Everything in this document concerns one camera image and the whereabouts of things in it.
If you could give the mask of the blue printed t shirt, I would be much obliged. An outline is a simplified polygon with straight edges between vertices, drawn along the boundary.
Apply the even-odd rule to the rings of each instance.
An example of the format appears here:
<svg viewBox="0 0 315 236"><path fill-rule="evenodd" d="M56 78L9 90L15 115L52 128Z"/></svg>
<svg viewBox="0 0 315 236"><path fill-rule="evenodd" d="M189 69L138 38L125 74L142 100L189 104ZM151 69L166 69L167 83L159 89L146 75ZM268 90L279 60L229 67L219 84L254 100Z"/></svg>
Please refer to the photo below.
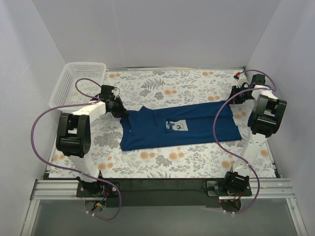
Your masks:
<svg viewBox="0 0 315 236"><path fill-rule="evenodd" d="M228 105L220 102L129 110L120 123L123 151L241 140Z"/></svg>

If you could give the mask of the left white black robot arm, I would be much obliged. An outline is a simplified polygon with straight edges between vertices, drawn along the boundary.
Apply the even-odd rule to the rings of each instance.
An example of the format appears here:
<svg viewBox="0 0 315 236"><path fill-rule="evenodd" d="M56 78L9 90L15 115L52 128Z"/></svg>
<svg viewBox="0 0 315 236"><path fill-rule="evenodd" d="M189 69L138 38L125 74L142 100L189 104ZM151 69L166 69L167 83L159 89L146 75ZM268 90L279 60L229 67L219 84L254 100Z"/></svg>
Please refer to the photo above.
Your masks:
<svg viewBox="0 0 315 236"><path fill-rule="evenodd" d="M102 85L98 99L75 112L62 113L56 139L57 150L74 163L76 170L80 171L79 180L89 183L88 191L95 197L104 193L105 185L97 180L100 170L88 154L92 145L91 124L106 113L115 118L128 116L117 87Z"/></svg>

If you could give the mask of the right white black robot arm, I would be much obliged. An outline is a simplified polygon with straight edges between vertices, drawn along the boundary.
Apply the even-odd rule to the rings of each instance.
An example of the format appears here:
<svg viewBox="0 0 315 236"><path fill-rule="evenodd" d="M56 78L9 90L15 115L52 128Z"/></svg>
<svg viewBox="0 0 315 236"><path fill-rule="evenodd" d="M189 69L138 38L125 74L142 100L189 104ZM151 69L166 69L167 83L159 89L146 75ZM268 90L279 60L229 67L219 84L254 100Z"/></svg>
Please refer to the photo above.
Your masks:
<svg viewBox="0 0 315 236"><path fill-rule="evenodd" d="M227 195L241 195L249 189L249 178L253 172L252 164L264 143L275 134L281 124L287 102L273 95L276 85L271 88L265 82L270 78L265 73L256 70L252 80L239 79L232 87L228 98L229 104L242 104L254 100L254 107L248 119L249 133L238 159L226 173L222 189Z"/></svg>

